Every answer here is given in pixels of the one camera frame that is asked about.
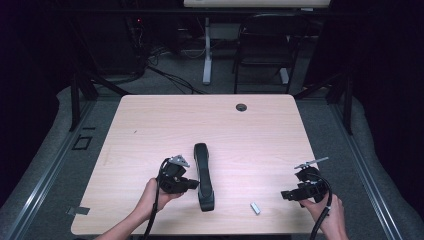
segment desk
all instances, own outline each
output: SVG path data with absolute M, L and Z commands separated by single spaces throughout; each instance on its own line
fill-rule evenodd
M 189 190 L 156 216 L 151 234 L 311 231 L 308 211 L 280 194 L 297 187 L 294 167 L 314 159 L 293 97 L 240 94 L 123 97 L 80 204 L 90 211 L 76 215 L 72 232 L 100 234 L 126 217 L 167 157 L 182 154 L 191 164 L 184 177 L 197 179 L 199 142 L 209 150 L 215 210 L 201 212 L 197 190 Z
M 327 8 L 330 0 L 184 0 L 185 7 L 191 8 Z M 205 20 L 205 67 L 203 84 L 211 82 L 212 56 L 210 52 L 210 24 Z M 288 81 L 287 72 L 280 71 L 284 82 Z

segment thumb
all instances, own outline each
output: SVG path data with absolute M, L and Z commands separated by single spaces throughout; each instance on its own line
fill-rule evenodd
M 303 206 L 305 206 L 307 209 L 309 209 L 310 206 L 312 206 L 313 204 L 315 204 L 314 202 L 312 202 L 309 199 L 299 200 L 299 203 L 302 204 Z

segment human arm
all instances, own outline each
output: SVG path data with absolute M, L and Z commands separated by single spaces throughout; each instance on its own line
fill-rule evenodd
M 299 203 L 308 209 L 311 213 L 312 218 L 316 222 L 322 213 L 322 210 L 326 207 L 328 200 L 328 193 L 324 196 L 324 199 L 319 203 L 314 203 L 308 199 L 300 200 Z M 345 218 L 344 218 L 344 207 L 342 200 L 337 195 L 332 194 L 331 209 L 328 212 L 329 216 L 325 217 L 320 228 L 324 233 L 327 240 L 347 240 L 349 239 L 346 234 Z
M 146 183 L 146 188 L 140 197 L 134 210 L 121 222 L 100 235 L 99 240 L 104 239 L 126 239 L 138 226 L 150 219 L 153 204 L 155 202 L 157 182 L 155 178 L 151 178 Z M 182 193 L 168 194 L 159 190 L 158 211 L 162 210 L 165 205 L 172 199 L 182 196 Z

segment wrist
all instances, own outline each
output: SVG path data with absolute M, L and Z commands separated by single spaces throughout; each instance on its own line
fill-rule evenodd
M 132 221 L 135 221 L 138 225 L 143 224 L 145 221 L 150 219 L 152 209 L 151 207 L 146 208 L 136 208 L 128 216 Z
M 348 240 L 347 234 L 343 230 L 339 231 L 323 231 L 327 240 Z

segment black handle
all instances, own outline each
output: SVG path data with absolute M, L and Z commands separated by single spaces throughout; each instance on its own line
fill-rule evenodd
M 212 211 L 215 208 L 215 196 L 212 182 L 209 175 L 209 152 L 206 144 L 197 143 L 194 145 L 194 159 L 197 164 L 199 174 L 199 203 L 203 212 Z

